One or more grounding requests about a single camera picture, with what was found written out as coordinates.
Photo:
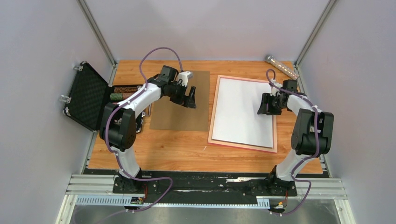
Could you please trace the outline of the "brown cardboard backing board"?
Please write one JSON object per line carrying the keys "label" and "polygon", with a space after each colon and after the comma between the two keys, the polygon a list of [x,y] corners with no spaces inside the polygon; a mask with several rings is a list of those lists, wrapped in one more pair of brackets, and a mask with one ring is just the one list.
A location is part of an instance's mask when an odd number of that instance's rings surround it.
{"label": "brown cardboard backing board", "polygon": [[209,93],[210,72],[193,71],[193,78],[188,82],[187,93],[191,86],[196,87],[196,109],[186,108],[172,103],[163,97],[153,104],[150,129],[174,131],[201,131],[209,129]]}

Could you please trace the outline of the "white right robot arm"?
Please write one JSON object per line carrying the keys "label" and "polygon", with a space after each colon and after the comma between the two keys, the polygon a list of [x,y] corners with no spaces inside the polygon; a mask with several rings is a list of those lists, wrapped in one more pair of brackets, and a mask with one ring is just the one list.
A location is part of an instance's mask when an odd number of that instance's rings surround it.
{"label": "white right robot arm", "polygon": [[281,115],[283,109],[296,114],[297,119],[291,136],[291,151],[274,166],[267,180],[267,190],[278,195],[292,188],[296,174],[308,162],[330,151],[334,115],[318,109],[303,93],[298,92],[295,80],[282,84],[269,81],[270,93],[264,93],[259,115]]}

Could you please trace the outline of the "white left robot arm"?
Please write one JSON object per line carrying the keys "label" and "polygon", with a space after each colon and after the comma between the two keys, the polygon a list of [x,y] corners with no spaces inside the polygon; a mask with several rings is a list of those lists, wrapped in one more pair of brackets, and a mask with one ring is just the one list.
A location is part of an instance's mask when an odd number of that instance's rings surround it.
{"label": "white left robot arm", "polygon": [[136,140],[136,119],[153,102],[168,97],[174,104],[196,108],[194,86],[188,82],[193,78],[191,71],[178,71],[163,66],[161,72],[149,79],[132,96],[117,103],[108,103],[103,112],[100,138],[105,141],[119,165],[119,174],[126,178],[125,187],[132,193],[143,187],[141,168],[137,164],[133,144]]}

